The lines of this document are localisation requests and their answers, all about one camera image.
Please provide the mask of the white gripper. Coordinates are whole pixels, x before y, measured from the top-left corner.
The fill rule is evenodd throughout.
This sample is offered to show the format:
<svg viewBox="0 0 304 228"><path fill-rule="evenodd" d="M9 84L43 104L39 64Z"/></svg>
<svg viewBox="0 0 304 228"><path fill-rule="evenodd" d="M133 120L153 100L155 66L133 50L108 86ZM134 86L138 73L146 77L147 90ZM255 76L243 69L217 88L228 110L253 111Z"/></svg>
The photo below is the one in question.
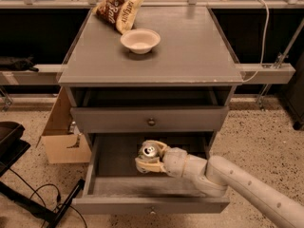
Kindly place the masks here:
<svg viewBox="0 0 304 228"><path fill-rule="evenodd" d="M169 177L181 178L188 153L180 148L168 148L164 142L147 140L142 144L142 153L147 158L135 159L136 167L141 173L155 172L166 173Z"/></svg>

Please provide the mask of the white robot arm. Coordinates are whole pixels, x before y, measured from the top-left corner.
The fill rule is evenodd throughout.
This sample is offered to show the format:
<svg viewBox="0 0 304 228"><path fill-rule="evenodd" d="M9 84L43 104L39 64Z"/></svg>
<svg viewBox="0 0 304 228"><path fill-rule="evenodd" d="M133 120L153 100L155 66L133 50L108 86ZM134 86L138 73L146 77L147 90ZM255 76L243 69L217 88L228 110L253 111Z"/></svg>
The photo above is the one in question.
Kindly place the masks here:
<svg viewBox="0 0 304 228"><path fill-rule="evenodd" d="M221 156L204 159L164 142L148 140L142 143L135 163L142 173L187 179L207 197L221 197L232 188L278 228L304 228L303 205Z"/></svg>

